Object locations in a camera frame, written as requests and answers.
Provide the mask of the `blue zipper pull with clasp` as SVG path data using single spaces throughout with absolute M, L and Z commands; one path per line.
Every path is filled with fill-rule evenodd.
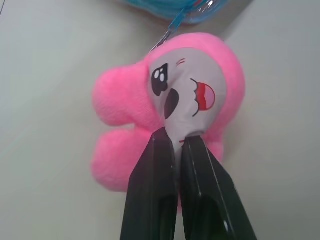
M 179 12 L 179 14 L 171 22 L 164 36 L 157 42 L 157 44 L 149 52 L 152 52 L 153 50 L 155 50 L 156 48 L 160 47 L 165 42 L 167 42 L 169 38 L 178 30 L 180 25 L 184 22 L 186 15 L 187 15 L 187 9 L 184 8 Z

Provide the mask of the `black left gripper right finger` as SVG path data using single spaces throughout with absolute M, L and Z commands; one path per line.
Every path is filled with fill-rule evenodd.
M 258 240 L 231 176 L 200 136 L 183 144 L 180 198 L 186 240 Z

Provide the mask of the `blue clear plastic pouch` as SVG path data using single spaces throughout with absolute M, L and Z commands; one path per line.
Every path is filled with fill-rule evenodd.
M 157 17 L 184 24 L 199 24 L 217 14 L 229 0 L 120 0 Z

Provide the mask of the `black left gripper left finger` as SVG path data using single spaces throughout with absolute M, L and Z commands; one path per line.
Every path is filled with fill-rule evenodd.
M 120 240 L 174 240 L 178 196 L 175 152 L 161 128 L 130 175 Z

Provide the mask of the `pink plush flower toy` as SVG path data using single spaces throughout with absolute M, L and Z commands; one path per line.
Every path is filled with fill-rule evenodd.
M 97 142 L 91 171 L 113 192 L 126 192 L 152 134 L 165 128 L 179 158 L 184 140 L 201 135 L 221 161 L 224 131 L 245 96 L 245 74 L 233 51 L 209 33 L 186 33 L 143 60 L 105 72 L 92 102 L 113 130 Z

